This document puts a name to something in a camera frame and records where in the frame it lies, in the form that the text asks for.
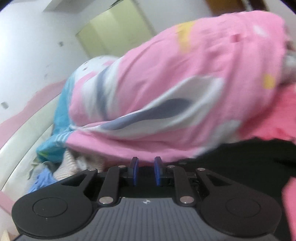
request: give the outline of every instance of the wall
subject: wall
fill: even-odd
[[[80,28],[106,11],[114,2],[115,0],[95,0],[89,4],[80,13]],[[137,0],[136,2],[157,33],[178,23],[211,16],[211,11],[204,0]],[[74,4],[80,4],[80,1],[75,1]]]
[[[280,15],[290,30],[294,42],[296,42],[296,14],[280,0],[265,0],[268,9]]]
[[[41,3],[14,3],[0,12],[0,103],[9,106],[0,106],[0,123],[88,59],[75,37],[77,15],[42,12]]]

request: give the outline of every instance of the pink headboard trim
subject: pink headboard trim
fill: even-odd
[[[53,83],[38,91],[20,113],[0,124],[0,149],[32,115],[61,93],[65,82]]]
[[[11,215],[12,206],[14,201],[12,201],[8,196],[6,196],[2,191],[0,191],[0,207],[9,215]]]

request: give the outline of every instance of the beige knitted fabric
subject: beige knitted fabric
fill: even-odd
[[[80,171],[94,167],[98,172],[104,171],[105,158],[98,155],[76,153],[67,149],[64,153],[63,162],[54,172],[53,177],[60,181]]]

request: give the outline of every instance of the gray ribbed panel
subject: gray ribbed panel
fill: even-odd
[[[278,241],[267,235],[256,239],[227,236],[205,224],[190,207],[171,198],[123,198],[115,207],[102,208],[91,223],[76,234],[56,241]],[[37,241],[22,236],[17,241]]]

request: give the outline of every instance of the silver screw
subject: silver screw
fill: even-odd
[[[113,201],[114,201],[114,199],[111,198],[111,197],[101,197],[101,198],[99,199],[99,202],[102,203],[102,204],[110,204],[110,203],[112,203]]]
[[[190,196],[184,196],[180,198],[180,202],[187,204],[187,203],[193,203],[194,202],[194,198],[190,197]]]

